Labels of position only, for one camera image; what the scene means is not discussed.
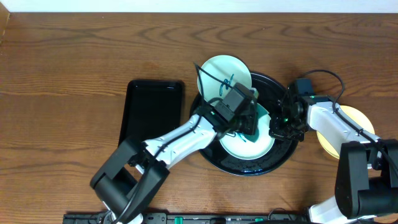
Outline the light blue plate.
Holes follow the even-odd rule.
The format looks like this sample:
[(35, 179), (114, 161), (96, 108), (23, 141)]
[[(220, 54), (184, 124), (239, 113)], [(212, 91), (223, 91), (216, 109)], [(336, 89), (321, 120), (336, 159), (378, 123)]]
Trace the light blue plate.
[(230, 86), (240, 83), (247, 88), (252, 87), (251, 74), (247, 66), (238, 58), (230, 55), (217, 55), (208, 59), (201, 68), (213, 75), (221, 82), (209, 77), (206, 73), (200, 72), (205, 101), (210, 102), (213, 98), (224, 98), (230, 91)]
[(232, 156), (242, 160), (254, 160), (267, 154), (274, 145), (275, 139), (270, 137), (269, 112), (257, 104), (259, 139), (256, 142), (248, 141), (243, 133), (226, 134), (220, 139), (222, 147)]

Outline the light blue plate top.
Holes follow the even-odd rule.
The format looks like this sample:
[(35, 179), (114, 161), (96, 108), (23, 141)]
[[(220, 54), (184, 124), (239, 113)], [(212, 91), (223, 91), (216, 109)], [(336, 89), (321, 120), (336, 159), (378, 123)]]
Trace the light blue plate top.
[(238, 58), (230, 55), (217, 55), (208, 59), (201, 68), (213, 75), (221, 82), (209, 77), (206, 73), (200, 72), (205, 101), (210, 102), (213, 98), (224, 98), (230, 91), (230, 86), (240, 83), (247, 88), (252, 87), (251, 74), (247, 66)]

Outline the yellow plate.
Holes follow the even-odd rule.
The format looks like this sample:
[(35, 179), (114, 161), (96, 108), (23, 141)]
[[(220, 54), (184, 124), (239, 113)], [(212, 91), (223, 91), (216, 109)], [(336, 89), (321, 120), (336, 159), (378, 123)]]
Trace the yellow plate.
[[(371, 134), (375, 134), (374, 127), (368, 117), (363, 114), (360, 110), (357, 110), (356, 108), (353, 108), (351, 106), (346, 106), (346, 105), (341, 105), (340, 106), (341, 110), (347, 114), (355, 123), (360, 125), (362, 128), (364, 128), (366, 131), (368, 131)], [(329, 153), (331, 156), (333, 156), (336, 159), (340, 158), (340, 155), (337, 153), (335, 148), (326, 140), (326, 138), (319, 132), (317, 132), (317, 138), (319, 143), (321, 144), (322, 148)]]

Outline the green scrubbing sponge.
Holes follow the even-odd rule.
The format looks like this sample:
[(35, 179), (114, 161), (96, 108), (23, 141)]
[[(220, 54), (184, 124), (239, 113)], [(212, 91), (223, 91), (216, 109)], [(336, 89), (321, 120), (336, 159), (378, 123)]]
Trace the green scrubbing sponge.
[(259, 130), (257, 129), (253, 135), (245, 134), (244, 137), (250, 142), (256, 142), (259, 139)]

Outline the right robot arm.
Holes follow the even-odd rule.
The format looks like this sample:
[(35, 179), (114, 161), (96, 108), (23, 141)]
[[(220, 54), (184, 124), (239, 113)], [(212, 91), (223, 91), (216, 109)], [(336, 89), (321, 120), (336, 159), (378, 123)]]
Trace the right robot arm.
[(397, 213), (397, 140), (369, 133), (329, 96), (285, 96), (278, 103), (272, 137), (303, 141), (311, 129), (339, 155), (335, 194), (310, 208), (311, 221), (349, 223)]

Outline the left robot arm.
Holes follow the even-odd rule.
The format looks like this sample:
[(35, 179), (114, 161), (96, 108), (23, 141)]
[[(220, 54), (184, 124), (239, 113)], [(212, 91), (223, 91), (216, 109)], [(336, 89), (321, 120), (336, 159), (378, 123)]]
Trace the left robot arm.
[(254, 134), (257, 104), (233, 108), (219, 101), (199, 106), (182, 126), (143, 142), (125, 139), (99, 168), (90, 187), (114, 216), (113, 223), (131, 223), (150, 204), (170, 168), (228, 133)]

